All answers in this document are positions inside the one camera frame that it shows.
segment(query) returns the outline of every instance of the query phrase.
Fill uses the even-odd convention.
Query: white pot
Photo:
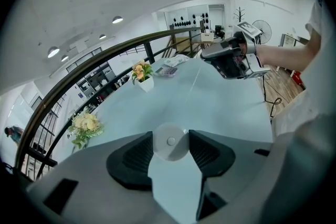
[[[137,81],[139,87],[144,90],[145,92],[148,92],[149,90],[154,88],[154,80],[153,77],[149,77],[149,79],[146,79],[143,82]]]

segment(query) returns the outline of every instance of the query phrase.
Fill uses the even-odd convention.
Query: electric fan
[[[264,20],[256,20],[252,25],[261,31],[261,35],[259,40],[257,40],[257,44],[265,44],[271,39],[272,29],[267,22]]]

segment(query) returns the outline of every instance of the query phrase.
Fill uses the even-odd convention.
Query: white shirt
[[[323,0],[315,0],[306,29],[310,34],[314,29],[321,36],[321,48],[301,75],[307,89],[273,118],[275,136],[294,132],[302,123],[336,107],[335,25]]]

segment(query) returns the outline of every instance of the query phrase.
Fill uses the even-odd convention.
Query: curved handrail
[[[101,53],[91,57],[90,59],[86,60],[82,64],[80,64],[76,69],[74,69],[72,72],[68,73],[63,79],[61,79],[48,93],[47,95],[43,98],[42,102],[39,104],[37,109],[34,111],[32,114],[31,118],[29,119],[29,122],[22,134],[21,141],[19,143],[17,152],[16,152],[16,157],[15,157],[15,167],[18,168],[19,170],[22,167],[25,154],[28,151],[28,147],[32,139],[34,138],[34,135],[44,119],[44,117],[47,115],[47,113],[50,111],[50,109],[53,107],[53,105],[56,103],[56,101],[64,94],[66,93],[72,85],[74,85],[80,78],[85,76],[88,72],[96,68],[97,66],[103,64],[104,62],[108,61],[109,59],[119,55],[120,53],[123,53],[131,48],[134,48],[136,46],[139,46],[141,44],[148,43],[150,41],[167,37],[167,36],[172,36],[175,34],[183,33],[189,31],[189,38],[186,38],[185,40],[191,39],[191,31],[194,30],[199,30],[201,29],[200,27],[192,27],[192,28],[184,28],[184,29],[176,29],[176,30],[167,30],[167,31],[160,31],[160,32],[155,32],[151,33],[148,35],[144,35],[141,37],[133,38],[130,40],[127,40],[125,42],[122,42],[120,44],[117,44],[111,48],[108,48]],[[178,43],[170,45],[168,47],[165,47],[164,49],[156,52],[155,54],[152,54],[151,56],[147,57],[146,60],[149,58],[153,58],[154,56],[166,51],[167,49],[170,49],[173,46],[176,46]],[[126,73],[130,72],[131,69],[127,69],[116,78],[120,78],[121,75],[125,75]],[[62,128],[60,131],[60,134],[68,128],[64,130],[66,125]],[[47,152],[47,155],[45,156],[45,159],[48,159],[51,155],[51,152],[53,151],[53,148],[55,147],[56,143],[53,143],[50,149]]]

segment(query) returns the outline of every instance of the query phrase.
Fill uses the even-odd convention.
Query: ceiling light
[[[51,47],[48,50],[48,58],[51,58],[52,56],[56,55],[59,52],[59,48],[57,48],[56,46]]]
[[[69,56],[67,56],[67,55],[63,55],[61,61],[64,62],[64,61],[67,60],[67,59],[69,59]]]
[[[113,18],[112,23],[117,24],[118,22],[121,22],[122,20],[123,18],[121,18],[121,16],[116,16],[115,18]]]

